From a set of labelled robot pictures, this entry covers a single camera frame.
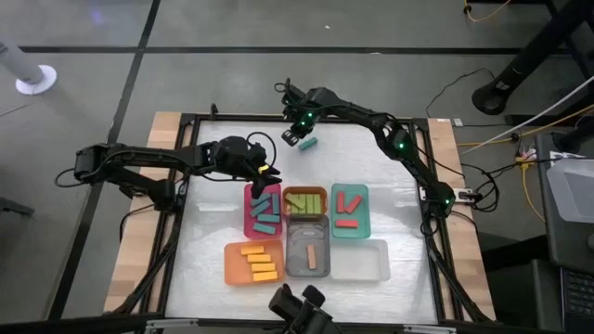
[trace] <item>white container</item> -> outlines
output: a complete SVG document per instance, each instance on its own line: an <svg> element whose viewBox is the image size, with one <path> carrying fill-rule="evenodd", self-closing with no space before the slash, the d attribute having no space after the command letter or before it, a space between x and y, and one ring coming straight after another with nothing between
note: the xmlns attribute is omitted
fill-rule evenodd
<svg viewBox="0 0 594 334"><path fill-rule="evenodd" d="M547 178L563 220L594 223L594 161L556 161Z"/></svg>
<svg viewBox="0 0 594 334"><path fill-rule="evenodd" d="M330 276L345 281L390 279L388 244L380 239L333 239L330 243Z"/></svg>

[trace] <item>white cable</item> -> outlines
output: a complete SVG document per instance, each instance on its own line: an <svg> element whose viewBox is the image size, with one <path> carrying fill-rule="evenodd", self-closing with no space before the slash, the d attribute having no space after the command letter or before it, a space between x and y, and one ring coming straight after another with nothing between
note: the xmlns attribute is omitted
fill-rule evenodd
<svg viewBox="0 0 594 334"><path fill-rule="evenodd" d="M546 114L546 113L550 112L551 110L553 110L553 109L555 109L555 108L559 107L559 105L560 105L561 103L565 102L565 101L566 101L568 98L570 98L571 96L573 96L575 93L579 92L579 91L580 91L582 88L584 88L584 87L585 87L587 84L589 84L589 83L590 83L592 80L594 80L594 76L593 76L593 77L591 77L591 78L589 78L589 79L587 79L587 80L586 80L584 83L580 84L580 85L579 85L579 87L577 87L576 89L574 89L574 91L573 91L573 92L569 93L567 96L565 96L564 98L562 98L562 99L560 99L559 101L557 101L557 103L555 103L554 105L552 105L552 106L548 107L546 110L542 111L541 113L539 113L539 114L538 114L538 115L536 115L535 117L531 118L530 120L528 120L528 121L526 121L526 122L523 122L522 124L520 124L520 125L518 125L518 126L515 126L515 127L511 128L511 129L509 129L508 131L504 132L504 133L503 133L503 134L501 134L501 135L496 135L496 136L494 136L493 138L491 138L491 139L489 139L489 140L487 140L487 141L483 142L483 143L482 143L481 145L479 145L479 146L476 146L476 147L474 147L474 148L471 148L471 149L465 150L464 152L462 152L462 153L461 153L461 155L463 155L463 154L466 154L466 153L469 153L469 152L472 152L472 151L474 151L474 150L475 150L475 149L477 149L477 148L481 148L481 147L483 147L483 146L485 146L485 145L489 144L490 142L492 142L492 141L494 141L494 140L497 140L497 139L499 139L500 137L502 137L502 136L504 136L504 135L507 135L507 134L509 134L509 133L511 133L511 132L513 132L513 131L515 131L515 130L517 130L517 129L521 128L521 127L523 127L523 126L525 126L525 125L526 125L526 124L528 124L529 122L532 122L533 120L535 120L535 119L539 118L540 116L542 116L542 115L544 115L544 114Z"/></svg>

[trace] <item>robotic arm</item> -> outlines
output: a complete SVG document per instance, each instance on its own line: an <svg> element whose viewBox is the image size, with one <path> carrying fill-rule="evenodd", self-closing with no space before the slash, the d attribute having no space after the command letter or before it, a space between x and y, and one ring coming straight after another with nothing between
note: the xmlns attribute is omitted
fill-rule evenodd
<svg viewBox="0 0 594 334"><path fill-rule="evenodd" d="M425 189L426 204L429 212L437 218L445 218L452 210L456 200L454 190L444 183L437 181L437 177L427 168L419 158L419 148L415 145L410 134L402 128L398 120L385 112L375 112L344 101L327 88L310 89L307 93L291 84L287 79L282 103L285 105L283 115L293 122L291 128L282 135L290 146L294 146L310 134L314 125L320 119L329 115L348 120L368 128L381 151L390 159L400 161Z"/></svg>
<svg viewBox="0 0 594 334"><path fill-rule="evenodd" d="M253 182L252 197L259 198L265 186L281 182L274 176L280 172L267 165L265 160L266 152L260 144L252 144L239 136L180 149L96 144L76 152L74 177L83 184L113 183L130 198L138 194L148 195L155 203L155 210L173 212L180 204L176 202L173 181L155 181L125 167L170 168L196 176L224 173L231 175L233 180Z"/></svg>

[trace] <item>teal container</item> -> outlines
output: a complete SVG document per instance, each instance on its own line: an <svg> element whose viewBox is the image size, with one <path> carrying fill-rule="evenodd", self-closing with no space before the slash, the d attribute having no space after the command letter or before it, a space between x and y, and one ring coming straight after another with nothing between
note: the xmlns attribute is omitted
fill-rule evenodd
<svg viewBox="0 0 594 334"><path fill-rule="evenodd" d="M356 207L352 214L347 212L337 213L338 193L344 192L344 207L348 207L351 200L357 195L361 195L363 200ZM332 236L335 238L369 238L371 236L371 223L369 221L369 189L365 185L332 185L332 195L330 198L330 226ZM359 223L358 228L336 227L336 221L339 219L356 219Z"/></svg>

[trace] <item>teal block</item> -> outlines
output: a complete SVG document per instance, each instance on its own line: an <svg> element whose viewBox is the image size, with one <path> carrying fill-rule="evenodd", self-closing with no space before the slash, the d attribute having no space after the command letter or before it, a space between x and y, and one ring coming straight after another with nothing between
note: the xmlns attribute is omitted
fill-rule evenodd
<svg viewBox="0 0 594 334"><path fill-rule="evenodd" d="M272 213L280 214L280 199L278 194L272 194Z"/></svg>
<svg viewBox="0 0 594 334"><path fill-rule="evenodd" d="M315 144L317 144L317 138L312 137L312 138L302 142L301 144L299 144L299 150L301 150L301 151L306 150Z"/></svg>
<svg viewBox="0 0 594 334"><path fill-rule="evenodd" d="M277 232L277 229L273 226L268 226L268 225L262 225L259 223L254 223L253 224L253 230L254 231L258 231L258 232L262 232L262 233L266 233L269 235L274 235L275 232Z"/></svg>
<svg viewBox="0 0 594 334"><path fill-rule="evenodd" d="M270 193L264 193L264 194L260 195L260 198L252 199L252 206L254 207L267 199L270 199Z"/></svg>
<svg viewBox="0 0 594 334"><path fill-rule="evenodd" d="M258 214L260 223L280 223L280 216L274 214Z"/></svg>
<svg viewBox="0 0 594 334"><path fill-rule="evenodd" d="M252 209L252 212L250 212L250 216L255 217L258 214L264 212L266 209L268 209L268 207L270 206L270 203L268 201L263 201L262 203L260 203L260 205L258 205L257 207Z"/></svg>

